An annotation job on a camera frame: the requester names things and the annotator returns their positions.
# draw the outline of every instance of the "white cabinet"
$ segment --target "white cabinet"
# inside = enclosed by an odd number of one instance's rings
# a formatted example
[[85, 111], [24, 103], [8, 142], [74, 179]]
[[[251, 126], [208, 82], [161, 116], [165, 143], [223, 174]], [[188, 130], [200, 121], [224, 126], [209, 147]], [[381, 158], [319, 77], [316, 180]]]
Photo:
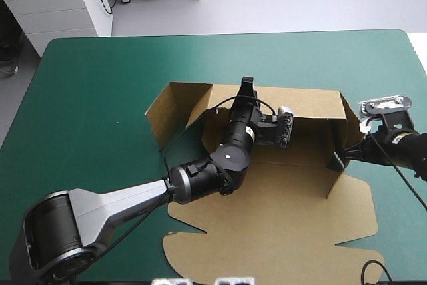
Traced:
[[[113, 15], [101, 0], [4, 0], [40, 56], [56, 38], [109, 37]], [[102, 0], [111, 11], [108, 0]]]

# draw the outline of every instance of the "cardboard sheet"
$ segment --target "cardboard sheet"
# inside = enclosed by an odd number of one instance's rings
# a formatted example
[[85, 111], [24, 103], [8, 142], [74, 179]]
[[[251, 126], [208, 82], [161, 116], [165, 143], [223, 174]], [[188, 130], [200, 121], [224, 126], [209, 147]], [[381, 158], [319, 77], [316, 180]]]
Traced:
[[[180, 123], [192, 123], [238, 89], [170, 83], [146, 113], [159, 145]], [[339, 91], [255, 89], [275, 110], [281, 105], [293, 110], [289, 146], [255, 146], [244, 182], [232, 195], [171, 203], [171, 216], [205, 233], [167, 235], [167, 259], [179, 274], [201, 284], [224, 276], [253, 276], [261, 285], [359, 284], [363, 264], [382, 261], [381, 255], [336, 244], [376, 233], [370, 187], [332, 166], [342, 148], [362, 138], [357, 117]], [[231, 104], [204, 119], [202, 141], [210, 152], [220, 143]], [[381, 273], [371, 266], [366, 281], [375, 283]]]
[[[200, 284], [221, 276], [253, 276], [261, 285], [360, 284], [362, 265], [383, 258], [335, 244], [376, 233], [370, 187], [343, 175], [325, 199], [334, 180], [327, 169], [254, 163], [232, 195], [169, 205], [172, 217], [207, 234], [167, 235], [167, 259]], [[381, 273], [371, 266], [366, 281], [375, 284]]]

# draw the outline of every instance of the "gray floor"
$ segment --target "gray floor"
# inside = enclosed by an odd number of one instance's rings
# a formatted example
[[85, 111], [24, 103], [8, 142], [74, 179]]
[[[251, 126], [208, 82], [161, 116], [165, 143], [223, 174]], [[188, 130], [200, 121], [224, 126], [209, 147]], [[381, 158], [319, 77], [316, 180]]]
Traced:
[[[427, 33], [427, 0], [131, 0], [114, 36], [399, 28]], [[0, 145], [39, 63], [26, 43], [19, 73], [0, 79]]]

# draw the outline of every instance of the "person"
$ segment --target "person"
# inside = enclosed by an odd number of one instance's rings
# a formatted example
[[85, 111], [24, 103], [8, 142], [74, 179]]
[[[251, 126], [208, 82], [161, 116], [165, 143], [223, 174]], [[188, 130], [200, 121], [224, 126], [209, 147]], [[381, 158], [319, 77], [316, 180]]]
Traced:
[[0, 61], [13, 61], [19, 51], [22, 29], [4, 0], [0, 0]]

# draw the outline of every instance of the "cardboard flap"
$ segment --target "cardboard flap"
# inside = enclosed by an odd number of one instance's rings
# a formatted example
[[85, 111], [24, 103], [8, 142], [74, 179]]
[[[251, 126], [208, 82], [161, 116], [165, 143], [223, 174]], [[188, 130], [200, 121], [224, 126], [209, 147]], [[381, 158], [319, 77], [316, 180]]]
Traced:
[[211, 89], [208, 83], [169, 83], [145, 112], [155, 139], [163, 147], [187, 123], [194, 106]]
[[[346, 112], [342, 105], [341, 94], [334, 90], [321, 89], [296, 89], [257, 87], [258, 98], [262, 99], [274, 110], [280, 106], [290, 107], [295, 117], [311, 119], [346, 119]], [[200, 101], [191, 113], [188, 124], [192, 123], [200, 114], [217, 103], [237, 94], [239, 86], [218, 85], [212, 86], [210, 93], [203, 101]], [[222, 108], [230, 108], [232, 101], [222, 105]], [[265, 106], [261, 107], [263, 113], [271, 113]]]
[[359, 119], [356, 115], [354, 115], [352, 109], [348, 105], [348, 102], [345, 100], [344, 96], [341, 95], [342, 105], [344, 107], [344, 111], [346, 113], [346, 119], [348, 123], [347, 131], [351, 133], [347, 135], [347, 140], [344, 142], [343, 147], [348, 148], [356, 145], [358, 142], [362, 141], [364, 138], [364, 134], [360, 132], [359, 129]]

